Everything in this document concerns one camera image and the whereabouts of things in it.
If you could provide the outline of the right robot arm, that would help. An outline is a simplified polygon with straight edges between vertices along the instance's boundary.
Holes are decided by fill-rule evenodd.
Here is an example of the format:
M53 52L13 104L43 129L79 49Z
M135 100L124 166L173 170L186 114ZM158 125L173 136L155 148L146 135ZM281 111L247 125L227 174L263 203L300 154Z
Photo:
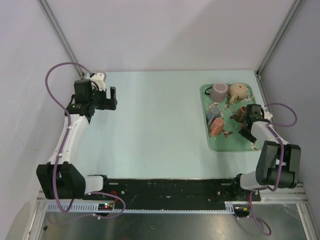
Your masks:
M264 110L270 106L282 106L293 113L290 124L271 122ZM275 130L276 127L290 128L298 121L296 112L283 103L270 103L265 106L248 104L239 134L251 143L262 146L253 172L238 174L238 183L231 187L232 197L238 201L249 195L249 191L269 189L293 189L299 180L301 148L290 144Z

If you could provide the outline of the salmon pink mug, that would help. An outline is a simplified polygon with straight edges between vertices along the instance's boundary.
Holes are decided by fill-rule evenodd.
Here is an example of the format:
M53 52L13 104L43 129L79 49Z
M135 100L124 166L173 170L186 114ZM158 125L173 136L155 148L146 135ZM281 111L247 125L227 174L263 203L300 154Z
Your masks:
M220 117L217 117L215 120L212 121L210 125L210 136L218 136L224 130L224 120Z

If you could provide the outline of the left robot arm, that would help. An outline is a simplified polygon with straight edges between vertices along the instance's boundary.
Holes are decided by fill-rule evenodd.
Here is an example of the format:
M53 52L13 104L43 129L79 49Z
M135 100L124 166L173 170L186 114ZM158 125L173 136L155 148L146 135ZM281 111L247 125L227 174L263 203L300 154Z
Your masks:
M103 80L80 79L74 82L74 94L64 108L63 130L54 153L46 164L38 165L36 175L45 197L49 200L81 199L93 192L107 199L111 187L102 174L89 174L76 167L81 140L97 110L117 108L116 88L107 94Z

